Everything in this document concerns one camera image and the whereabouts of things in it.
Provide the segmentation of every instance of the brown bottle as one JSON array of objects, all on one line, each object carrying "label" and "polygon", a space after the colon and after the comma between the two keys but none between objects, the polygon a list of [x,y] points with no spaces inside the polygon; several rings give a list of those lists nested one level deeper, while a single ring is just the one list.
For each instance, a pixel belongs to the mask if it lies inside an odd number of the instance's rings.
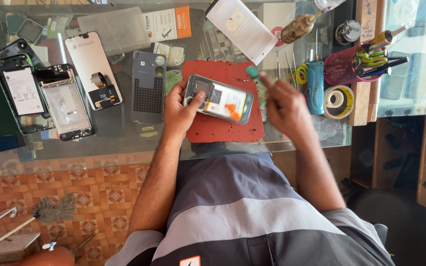
[{"label": "brown bottle", "polygon": [[281,39],[286,44],[291,44],[294,41],[302,38],[305,34],[311,32],[313,24],[317,17],[328,11],[331,7],[327,7],[315,15],[302,14],[298,15],[292,22],[289,23],[281,32]]}]

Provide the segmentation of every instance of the blue tool handle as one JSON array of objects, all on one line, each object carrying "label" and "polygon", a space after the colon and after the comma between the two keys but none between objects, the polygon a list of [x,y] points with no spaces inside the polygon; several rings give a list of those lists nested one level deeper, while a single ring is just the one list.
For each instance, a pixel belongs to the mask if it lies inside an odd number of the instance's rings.
[{"label": "blue tool handle", "polygon": [[307,106],[312,115],[322,115],[323,108],[323,62],[310,62],[307,71]]}]

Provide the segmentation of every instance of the broom handle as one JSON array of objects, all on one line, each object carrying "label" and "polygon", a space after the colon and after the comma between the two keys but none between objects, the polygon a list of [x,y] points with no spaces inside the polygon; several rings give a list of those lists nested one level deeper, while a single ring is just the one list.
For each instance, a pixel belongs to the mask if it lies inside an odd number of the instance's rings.
[{"label": "broom handle", "polygon": [[9,232],[9,233],[7,233],[7,234],[5,234],[4,236],[2,236],[1,238],[0,238],[0,242],[1,241],[3,241],[3,239],[5,239],[5,238],[7,238],[7,237],[9,237],[10,235],[12,235],[12,234],[14,234],[15,232],[17,232],[19,229],[21,229],[22,227],[24,227],[26,224],[28,224],[28,223],[30,223],[30,222],[32,222],[33,220],[35,220],[36,218],[35,217],[32,217],[31,219],[29,219],[29,220],[27,220],[27,221],[25,221],[23,224],[21,224],[20,226],[18,226],[18,227],[16,227],[16,228],[14,228],[13,230],[11,230],[11,232]]}]

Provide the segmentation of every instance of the tape roll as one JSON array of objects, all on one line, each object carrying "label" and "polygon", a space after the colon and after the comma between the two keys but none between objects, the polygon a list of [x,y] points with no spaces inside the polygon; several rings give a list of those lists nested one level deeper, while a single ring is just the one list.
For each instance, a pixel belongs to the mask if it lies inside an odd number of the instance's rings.
[{"label": "tape roll", "polygon": [[103,74],[101,74],[100,72],[92,74],[90,81],[92,83],[95,83],[95,85],[98,88],[108,87],[108,83],[106,82],[106,79],[104,78]]},{"label": "tape roll", "polygon": [[343,119],[355,107],[355,95],[349,87],[339,85],[327,88],[323,95],[325,100],[324,116],[328,118]]}]

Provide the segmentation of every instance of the tiled floor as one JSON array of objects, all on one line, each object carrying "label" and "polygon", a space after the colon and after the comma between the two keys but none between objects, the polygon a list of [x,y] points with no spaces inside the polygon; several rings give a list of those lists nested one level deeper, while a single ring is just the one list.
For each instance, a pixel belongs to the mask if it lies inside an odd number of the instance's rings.
[{"label": "tiled floor", "polygon": [[102,266],[119,251],[126,240],[131,211],[149,164],[107,166],[40,174],[0,177],[0,212],[16,206],[15,218],[0,220],[0,236],[32,217],[32,207],[41,197],[57,202],[64,190],[74,192],[77,205],[74,221],[28,224],[18,233],[40,232],[45,243],[55,239],[58,246],[73,248],[91,233],[97,233],[78,255],[80,266]]}]

